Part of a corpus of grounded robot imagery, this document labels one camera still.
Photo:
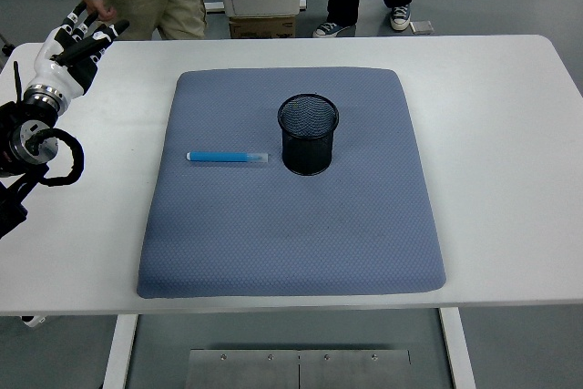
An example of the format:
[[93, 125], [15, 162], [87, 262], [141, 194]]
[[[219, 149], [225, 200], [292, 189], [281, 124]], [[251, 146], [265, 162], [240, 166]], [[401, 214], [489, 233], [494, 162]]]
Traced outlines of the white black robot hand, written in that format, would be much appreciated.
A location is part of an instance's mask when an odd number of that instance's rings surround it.
[[79, 3], [53, 29], [34, 62], [35, 77], [26, 86], [27, 95], [46, 92], [67, 103], [85, 95], [97, 64], [114, 41], [128, 30], [129, 21], [96, 26], [97, 13], [88, 13]]

